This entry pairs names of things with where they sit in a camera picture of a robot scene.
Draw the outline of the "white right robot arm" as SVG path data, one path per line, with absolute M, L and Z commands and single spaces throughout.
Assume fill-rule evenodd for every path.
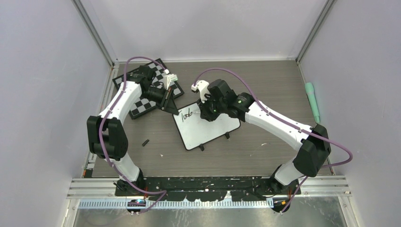
M 282 194 L 289 184 L 302 176 L 315 177 L 331 153 L 325 127 L 293 121 L 258 103 L 249 93 L 236 94 L 224 80 L 217 79 L 212 83 L 199 80 L 191 90 L 200 95 L 197 105 L 202 119 L 212 122 L 226 114 L 266 130 L 297 152 L 294 158 L 277 167 L 268 179 L 268 190 L 273 193 Z

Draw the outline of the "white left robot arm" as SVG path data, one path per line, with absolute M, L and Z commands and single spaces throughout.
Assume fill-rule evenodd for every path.
M 89 150 L 105 160 L 119 175 L 119 182 L 127 185 L 134 196 L 145 190 L 142 170 L 128 154 L 129 142 L 123 128 L 125 118 L 134 103 L 145 98 L 154 102 L 158 109 L 173 115 L 178 114 L 174 102 L 174 90 L 166 83 L 153 84 L 157 76 L 167 75 L 168 70 L 160 66 L 141 65 L 124 77 L 111 103 L 97 116 L 87 120 Z

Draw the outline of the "small black-framed whiteboard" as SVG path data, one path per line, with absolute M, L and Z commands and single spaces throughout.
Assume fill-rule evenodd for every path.
M 172 115 L 178 129 L 184 148 L 189 151 L 195 148 L 204 150 L 204 145 L 221 136 L 229 139 L 230 133 L 240 128 L 239 119 L 221 114 L 216 120 L 208 122 L 200 118 L 200 114 L 192 113 L 199 110 L 196 103 L 178 109 L 178 115 Z

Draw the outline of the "black marker cap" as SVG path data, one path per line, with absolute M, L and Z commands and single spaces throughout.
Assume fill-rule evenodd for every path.
M 142 146 L 143 146 L 143 147 L 146 146 L 146 145 L 148 144 L 148 142 L 149 142 L 149 140 L 145 140 L 145 141 L 142 143 Z

